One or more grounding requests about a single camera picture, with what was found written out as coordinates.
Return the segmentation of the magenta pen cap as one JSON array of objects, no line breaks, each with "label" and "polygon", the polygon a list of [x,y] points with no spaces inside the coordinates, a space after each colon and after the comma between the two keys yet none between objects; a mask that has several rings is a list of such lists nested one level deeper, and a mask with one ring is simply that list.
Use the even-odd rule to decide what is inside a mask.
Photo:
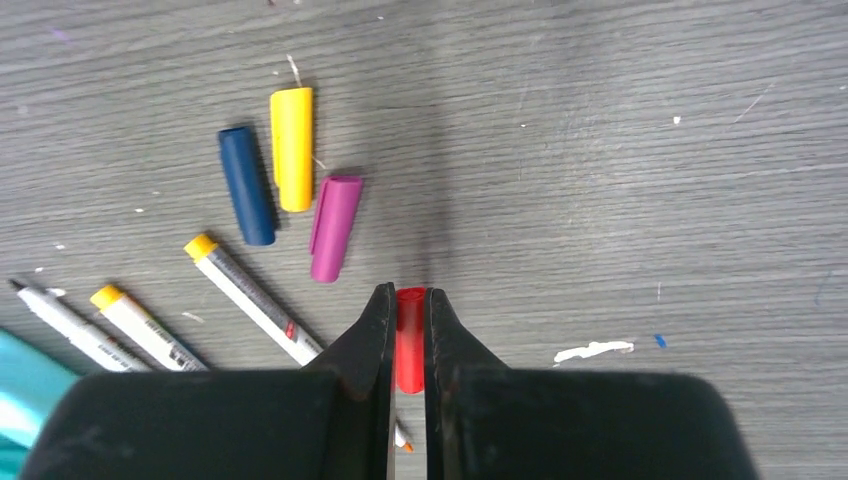
[{"label": "magenta pen cap", "polygon": [[309,242],[316,282],[333,283],[340,275],[362,189],[360,176],[332,175],[320,184]]}]

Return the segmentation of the red pen cap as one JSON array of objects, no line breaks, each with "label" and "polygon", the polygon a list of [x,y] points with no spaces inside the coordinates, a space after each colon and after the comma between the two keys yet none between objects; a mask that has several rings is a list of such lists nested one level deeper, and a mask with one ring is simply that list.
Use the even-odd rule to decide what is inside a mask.
[{"label": "red pen cap", "polygon": [[406,394],[424,390],[424,299],[426,288],[397,291],[396,385]]}]

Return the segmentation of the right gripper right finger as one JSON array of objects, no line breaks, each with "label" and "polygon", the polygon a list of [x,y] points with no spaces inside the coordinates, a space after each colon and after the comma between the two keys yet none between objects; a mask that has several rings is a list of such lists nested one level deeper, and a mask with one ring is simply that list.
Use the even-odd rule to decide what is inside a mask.
[{"label": "right gripper right finger", "polygon": [[690,375],[507,366],[446,293],[423,306],[431,479],[755,479],[718,391]]}]

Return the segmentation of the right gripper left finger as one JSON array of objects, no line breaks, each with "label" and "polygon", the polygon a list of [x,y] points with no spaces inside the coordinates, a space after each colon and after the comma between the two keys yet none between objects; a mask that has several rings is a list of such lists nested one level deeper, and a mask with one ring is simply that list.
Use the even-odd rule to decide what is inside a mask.
[{"label": "right gripper left finger", "polygon": [[24,479],[391,479],[397,302],[378,285],[307,366],[87,376]]}]

